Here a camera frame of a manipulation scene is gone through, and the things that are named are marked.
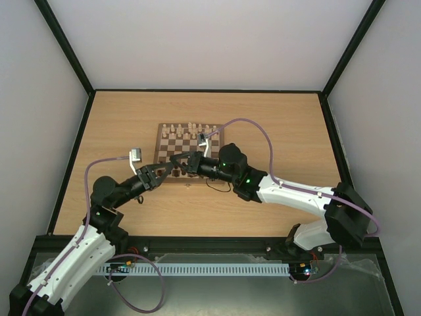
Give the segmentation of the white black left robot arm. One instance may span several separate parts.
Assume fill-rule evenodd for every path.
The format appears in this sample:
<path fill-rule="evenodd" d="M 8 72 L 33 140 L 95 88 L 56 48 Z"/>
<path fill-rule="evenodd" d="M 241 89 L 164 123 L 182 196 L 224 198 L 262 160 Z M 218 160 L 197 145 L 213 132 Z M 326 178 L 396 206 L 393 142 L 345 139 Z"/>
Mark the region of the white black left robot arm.
<path fill-rule="evenodd" d="M 9 315 L 64 315 L 97 269 L 127 248 L 128 233 L 119 227 L 123 214 L 118 207 L 132 199 L 141 203 L 142 195 L 158 188 L 173 167 L 145 165 L 121 183 L 109 176 L 98 178 L 86 194 L 87 213 L 77 233 L 36 278 L 13 288 Z"/>

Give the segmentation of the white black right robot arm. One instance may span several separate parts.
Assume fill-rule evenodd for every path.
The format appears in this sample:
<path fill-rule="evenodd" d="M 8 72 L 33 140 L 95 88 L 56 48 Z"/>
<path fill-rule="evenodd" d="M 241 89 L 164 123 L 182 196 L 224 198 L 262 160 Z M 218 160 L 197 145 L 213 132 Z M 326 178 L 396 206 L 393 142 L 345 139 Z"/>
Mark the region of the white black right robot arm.
<path fill-rule="evenodd" d="M 335 188 L 307 186 L 273 177 L 251 167 L 233 143 L 221 147 L 216 158 L 190 151 L 171 156 L 170 162 L 188 174 L 231 184 L 245 201 L 286 205 L 317 216 L 313 223 L 294 225 L 280 247 L 296 258 L 328 244 L 359 249 L 374 219 L 352 186 L 342 182 Z"/>

